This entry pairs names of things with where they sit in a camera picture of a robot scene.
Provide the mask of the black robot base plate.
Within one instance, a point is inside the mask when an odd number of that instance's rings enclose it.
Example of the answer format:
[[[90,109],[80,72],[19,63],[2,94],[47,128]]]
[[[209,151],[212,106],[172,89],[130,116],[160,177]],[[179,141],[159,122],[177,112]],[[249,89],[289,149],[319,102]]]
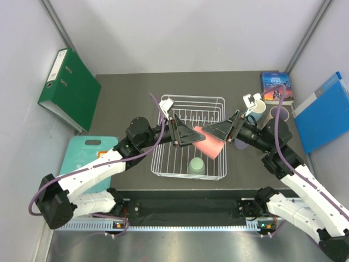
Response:
[[[255,201],[257,189],[115,190],[116,206],[107,215],[127,218],[132,226],[241,225],[247,218],[270,217]]]

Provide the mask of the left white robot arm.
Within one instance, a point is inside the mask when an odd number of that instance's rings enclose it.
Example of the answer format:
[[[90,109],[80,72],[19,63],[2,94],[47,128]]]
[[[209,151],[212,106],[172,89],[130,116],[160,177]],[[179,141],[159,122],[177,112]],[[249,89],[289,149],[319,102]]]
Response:
[[[146,156],[144,148],[153,150],[166,143],[183,147],[204,139],[204,135],[186,126],[178,116],[162,120],[161,125],[154,128],[146,118],[137,117],[126,129],[126,137],[102,157],[65,175],[44,176],[34,202],[50,229],[58,229],[72,218],[94,213],[119,216],[124,204],[115,189],[93,194],[86,191],[136,166]]]

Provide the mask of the pink cup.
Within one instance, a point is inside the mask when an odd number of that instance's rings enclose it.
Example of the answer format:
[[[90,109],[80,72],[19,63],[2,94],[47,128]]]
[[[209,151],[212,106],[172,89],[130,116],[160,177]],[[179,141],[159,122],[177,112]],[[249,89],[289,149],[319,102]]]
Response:
[[[205,136],[205,139],[194,142],[193,145],[210,159],[215,159],[225,146],[225,142],[204,132],[201,127],[195,126],[194,131]]]

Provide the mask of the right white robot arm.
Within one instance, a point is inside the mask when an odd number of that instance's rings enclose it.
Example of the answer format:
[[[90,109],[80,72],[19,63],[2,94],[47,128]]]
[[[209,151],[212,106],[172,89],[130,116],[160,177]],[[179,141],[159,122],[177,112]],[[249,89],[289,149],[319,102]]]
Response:
[[[240,111],[224,121],[205,126],[203,131],[225,142],[238,139],[265,153],[264,167],[295,192],[307,208],[287,200],[271,187],[255,195],[255,211],[270,213],[293,224],[311,237],[332,261],[348,261],[348,209],[315,178],[311,170],[287,144],[292,134],[278,117],[263,128],[250,123]]]

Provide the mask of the purple cup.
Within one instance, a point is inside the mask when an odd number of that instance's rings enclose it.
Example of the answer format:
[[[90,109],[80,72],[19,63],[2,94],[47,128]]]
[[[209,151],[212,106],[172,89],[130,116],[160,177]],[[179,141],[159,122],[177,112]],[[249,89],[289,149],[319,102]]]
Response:
[[[246,149],[249,145],[239,139],[234,140],[234,145],[238,150],[244,150]]]

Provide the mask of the light blue mug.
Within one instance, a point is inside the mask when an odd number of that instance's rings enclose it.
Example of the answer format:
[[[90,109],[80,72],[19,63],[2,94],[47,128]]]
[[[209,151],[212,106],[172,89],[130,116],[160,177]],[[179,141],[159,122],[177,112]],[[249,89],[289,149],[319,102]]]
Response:
[[[245,118],[252,123],[253,122],[252,117],[253,117],[254,120],[258,122],[262,117],[262,115],[264,114],[265,110],[266,110],[266,104],[264,103],[264,101],[257,100],[256,107],[248,115],[245,115]]]

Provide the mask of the green cup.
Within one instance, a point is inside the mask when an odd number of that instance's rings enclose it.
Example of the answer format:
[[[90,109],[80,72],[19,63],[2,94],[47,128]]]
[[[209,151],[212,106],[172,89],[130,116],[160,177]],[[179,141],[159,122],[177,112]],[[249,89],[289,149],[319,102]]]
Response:
[[[191,175],[204,175],[206,172],[206,166],[204,161],[199,158],[193,158],[188,165],[188,174]]]

